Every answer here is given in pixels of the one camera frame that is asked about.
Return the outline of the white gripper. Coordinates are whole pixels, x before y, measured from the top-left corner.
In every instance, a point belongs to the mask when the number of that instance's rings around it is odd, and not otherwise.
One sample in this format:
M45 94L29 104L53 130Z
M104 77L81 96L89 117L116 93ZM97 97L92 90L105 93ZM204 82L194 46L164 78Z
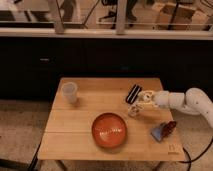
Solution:
M141 101L150 101L152 98L156 105L153 102L150 102L150 103L134 102L133 104L137 104L140 107L140 111L157 108L157 106L159 106L159 107L168 107L169 106L169 92L168 91L158 91L154 94L153 91L147 90L147 91L141 91L138 94L138 99Z

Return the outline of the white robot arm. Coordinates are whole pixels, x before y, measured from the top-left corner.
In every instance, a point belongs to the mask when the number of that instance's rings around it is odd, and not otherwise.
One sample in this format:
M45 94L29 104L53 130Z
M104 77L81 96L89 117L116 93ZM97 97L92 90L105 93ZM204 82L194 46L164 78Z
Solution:
M213 128L213 102L199 88L190 88L185 93L169 91L142 91L130 105L128 115L135 117L145 105L175 109L189 115L201 114Z

